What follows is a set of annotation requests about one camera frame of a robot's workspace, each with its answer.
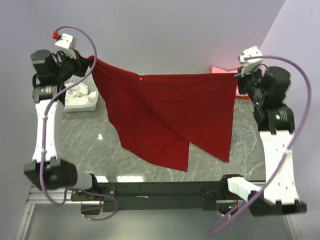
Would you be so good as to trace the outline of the red t shirt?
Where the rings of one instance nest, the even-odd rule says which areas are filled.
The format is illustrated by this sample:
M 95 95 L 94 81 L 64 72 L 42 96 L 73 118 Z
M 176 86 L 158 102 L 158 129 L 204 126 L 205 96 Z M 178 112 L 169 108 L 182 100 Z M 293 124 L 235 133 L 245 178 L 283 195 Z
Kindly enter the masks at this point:
M 139 75 L 97 60 L 92 76 L 121 146 L 187 171 L 190 144 L 229 161 L 237 81 L 231 73 Z

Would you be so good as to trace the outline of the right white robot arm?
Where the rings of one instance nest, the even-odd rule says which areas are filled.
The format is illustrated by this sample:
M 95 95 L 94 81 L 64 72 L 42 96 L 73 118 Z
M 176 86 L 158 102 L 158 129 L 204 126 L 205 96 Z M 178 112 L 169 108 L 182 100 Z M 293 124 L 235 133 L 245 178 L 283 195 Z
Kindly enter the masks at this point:
M 249 206 L 255 216 L 305 213 L 307 204 L 300 200 L 295 185 L 293 153 L 288 148 L 294 137 L 293 110 L 284 103 L 291 84 L 290 73 L 282 67 L 256 67 L 246 75 L 236 74 L 238 91 L 249 96 L 253 117 L 263 145 L 265 180 L 262 188 L 240 174 L 225 174 L 219 193 L 226 200 L 248 202 L 259 191 L 262 194 Z

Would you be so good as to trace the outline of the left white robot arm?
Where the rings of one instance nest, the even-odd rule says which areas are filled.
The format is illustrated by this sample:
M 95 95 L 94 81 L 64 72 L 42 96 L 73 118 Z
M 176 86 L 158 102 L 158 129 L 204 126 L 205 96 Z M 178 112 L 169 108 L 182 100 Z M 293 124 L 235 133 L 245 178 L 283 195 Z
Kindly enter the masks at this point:
M 92 60 L 78 52 L 72 58 L 59 50 L 47 49 L 30 56 L 36 73 L 32 77 L 32 98 L 37 114 L 37 136 L 31 162 L 24 164 L 24 175 L 39 190 L 82 189 L 88 201 L 96 200 L 100 188 L 90 173 L 80 173 L 65 160 L 61 148 L 61 123 L 65 108 L 65 82 L 72 76 L 84 77 Z

